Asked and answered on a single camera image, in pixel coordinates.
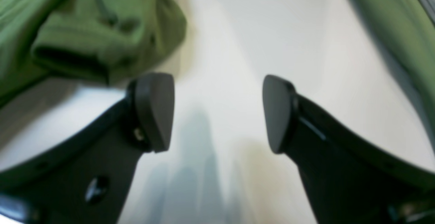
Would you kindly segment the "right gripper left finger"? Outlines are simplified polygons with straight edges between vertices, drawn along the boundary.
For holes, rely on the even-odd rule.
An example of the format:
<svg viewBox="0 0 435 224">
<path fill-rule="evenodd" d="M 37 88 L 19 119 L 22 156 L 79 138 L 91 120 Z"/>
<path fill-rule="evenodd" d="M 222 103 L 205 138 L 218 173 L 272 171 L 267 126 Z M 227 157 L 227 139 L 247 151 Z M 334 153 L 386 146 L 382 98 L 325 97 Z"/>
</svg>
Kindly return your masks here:
<svg viewBox="0 0 435 224">
<path fill-rule="evenodd" d="M 144 153 L 169 150 L 175 81 L 148 73 L 90 125 L 1 172 L 1 215 L 22 224 L 115 224 Z"/>
</svg>

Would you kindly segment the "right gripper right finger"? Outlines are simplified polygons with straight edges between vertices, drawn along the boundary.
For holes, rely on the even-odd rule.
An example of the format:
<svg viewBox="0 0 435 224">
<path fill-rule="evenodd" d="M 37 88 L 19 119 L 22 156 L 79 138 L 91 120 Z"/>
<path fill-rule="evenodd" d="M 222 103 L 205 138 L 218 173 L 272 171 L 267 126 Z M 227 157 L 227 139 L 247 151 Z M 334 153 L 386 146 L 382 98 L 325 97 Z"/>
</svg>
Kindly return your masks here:
<svg viewBox="0 0 435 224">
<path fill-rule="evenodd" d="M 367 142 L 290 81 L 266 75 L 262 100 L 270 149 L 297 165 L 319 224 L 434 223 L 434 173 Z"/>
</svg>

